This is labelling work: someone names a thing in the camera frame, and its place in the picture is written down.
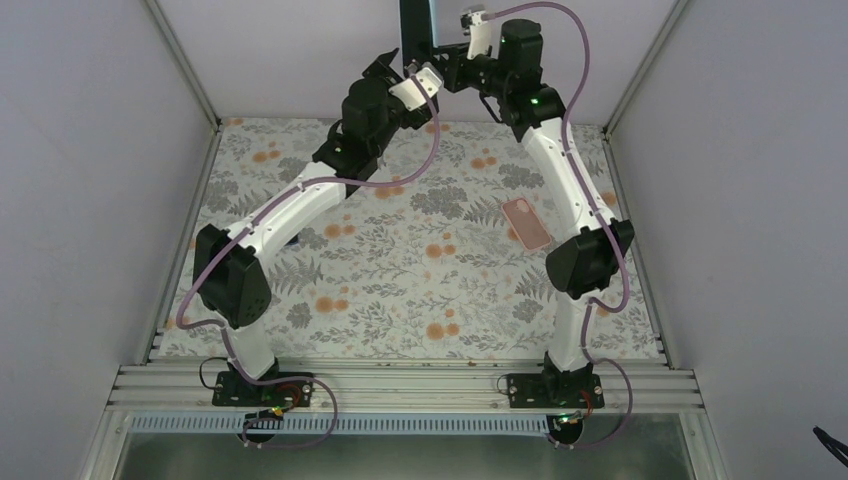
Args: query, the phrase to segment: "pink phone case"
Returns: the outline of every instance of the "pink phone case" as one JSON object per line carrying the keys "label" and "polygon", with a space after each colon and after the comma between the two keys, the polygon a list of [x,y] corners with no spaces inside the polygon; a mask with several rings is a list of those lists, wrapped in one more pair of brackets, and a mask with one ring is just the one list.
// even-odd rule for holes
{"label": "pink phone case", "polygon": [[552,239],[545,225],[536,215],[536,210],[524,198],[510,200],[501,209],[515,235],[528,252],[535,252],[550,245]]}

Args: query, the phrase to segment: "black bracket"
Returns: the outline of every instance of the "black bracket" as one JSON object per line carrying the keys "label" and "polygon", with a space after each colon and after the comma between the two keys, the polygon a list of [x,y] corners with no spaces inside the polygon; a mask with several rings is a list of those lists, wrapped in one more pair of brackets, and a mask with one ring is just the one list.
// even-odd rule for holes
{"label": "black bracket", "polygon": [[[309,372],[278,372],[262,377],[262,380],[312,376],[312,373]],[[292,389],[286,388],[287,385],[294,385],[300,389],[300,400],[296,405],[293,404]],[[281,407],[286,410],[294,407],[306,408],[309,407],[312,399],[312,388],[312,382],[301,380],[259,387],[247,383],[238,372],[231,370],[218,374],[218,379],[215,382],[215,394],[212,396],[212,405],[216,407]]]}
{"label": "black bracket", "polygon": [[[591,385],[591,391],[586,393],[592,400],[592,408],[601,408],[604,406],[603,390],[595,393],[596,388],[601,388],[601,377],[592,375]],[[511,373],[506,376],[506,388],[509,408],[588,408],[580,390],[551,400],[541,373]]]}
{"label": "black bracket", "polygon": [[511,373],[506,376],[510,408],[588,409],[604,406],[601,377],[593,365],[561,372],[545,353],[541,373]]}

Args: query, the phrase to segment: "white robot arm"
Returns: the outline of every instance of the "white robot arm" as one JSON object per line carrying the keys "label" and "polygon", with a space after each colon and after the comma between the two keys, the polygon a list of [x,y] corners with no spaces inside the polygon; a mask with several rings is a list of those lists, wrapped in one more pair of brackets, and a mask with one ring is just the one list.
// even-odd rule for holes
{"label": "white robot arm", "polygon": [[[537,375],[539,379],[529,381],[530,389],[541,389],[548,405],[568,406],[575,395],[579,399],[581,391],[592,391],[593,382],[598,381],[581,349],[581,327],[590,294],[606,288],[618,269],[604,227],[611,230],[625,252],[633,229],[629,221],[618,221],[600,200],[574,145],[571,126],[562,128],[565,107],[557,92],[541,82],[539,25],[528,20],[505,22],[498,58],[492,58],[491,32],[484,18],[485,11],[480,8],[467,11],[463,26],[472,37],[470,42],[416,50],[411,63],[423,66],[416,78],[431,97],[440,88],[457,92],[469,87],[478,90],[481,98],[494,97],[501,113],[501,119],[496,120],[512,129],[551,189],[564,227],[564,242],[546,259],[548,276],[558,290],[558,311],[543,372]],[[229,232],[254,225],[259,212],[266,214],[199,288],[204,304],[227,320],[225,341],[235,356],[231,361],[237,361],[251,383],[277,374],[277,362],[260,318],[271,298],[263,266],[270,266],[271,258],[310,221],[357,188],[340,183],[303,188],[301,184],[320,177],[367,180],[399,128],[420,128],[430,119],[417,87],[410,79],[401,81],[388,66],[396,52],[378,57],[363,73],[365,78],[351,86],[342,103],[342,120],[331,128],[327,142],[313,155],[314,163],[284,190],[300,186],[300,191],[270,212],[265,212],[266,207],[276,203],[277,197],[225,230],[210,225],[198,234],[195,279],[231,240]],[[568,155],[575,160],[576,170],[569,164]],[[588,187],[584,190],[581,183]],[[591,195],[592,202],[584,192]],[[590,204],[597,204],[597,209]]]}

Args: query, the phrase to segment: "gray wall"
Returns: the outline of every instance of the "gray wall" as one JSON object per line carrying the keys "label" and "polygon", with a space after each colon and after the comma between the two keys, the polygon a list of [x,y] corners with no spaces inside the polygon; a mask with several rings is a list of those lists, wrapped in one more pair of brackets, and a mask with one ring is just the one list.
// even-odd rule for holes
{"label": "gray wall", "polygon": [[0,476],[72,478],[210,128],[139,0],[0,7]]}
{"label": "gray wall", "polygon": [[662,319],[734,478],[842,478],[848,3],[695,1],[614,133]]}
{"label": "gray wall", "polygon": [[[374,58],[400,46],[398,0],[160,0],[192,68],[221,115],[335,118],[350,83]],[[440,43],[467,41],[460,12],[515,0],[431,0]],[[572,120],[609,120],[674,0],[569,0],[592,42],[592,71]],[[522,12],[541,22],[545,81],[568,98],[583,53],[571,19],[554,10]],[[495,22],[495,33],[501,21]],[[445,95],[447,120],[490,121],[471,91]]]}

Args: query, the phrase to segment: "floral tablecloth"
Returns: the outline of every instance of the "floral tablecloth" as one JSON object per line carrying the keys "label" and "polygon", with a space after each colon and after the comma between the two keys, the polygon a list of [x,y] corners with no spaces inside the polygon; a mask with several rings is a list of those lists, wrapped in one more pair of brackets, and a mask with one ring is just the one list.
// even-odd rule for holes
{"label": "floral tablecloth", "polygon": [[[196,230],[207,223],[225,227],[264,203],[311,160],[330,123],[229,119]],[[556,312],[544,259],[562,243],[545,179],[503,125],[451,122],[441,129],[439,156],[419,180],[360,189],[277,255],[270,266],[274,299],[263,320],[279,356],[542,358]],[[398,132],[372,180],[414,171],[432,138],[432,125]],[[600,129],[575,127],[575,140],[617,211]],[[520,197],[554,238],[535,253],[525,252],[500,209]],[[190,287],[192,257],[189,252],[161,355],[223,353],[214,329],[173,328],[173,312]],[[657,357],[641,286],[635,276],[630,282],[633,297],[624,312],[595,316],[591,348],[613,358]],[[615,304],[621,290],[617,275],[604,297]],[[187,316],[214,314],[195,299]]]}

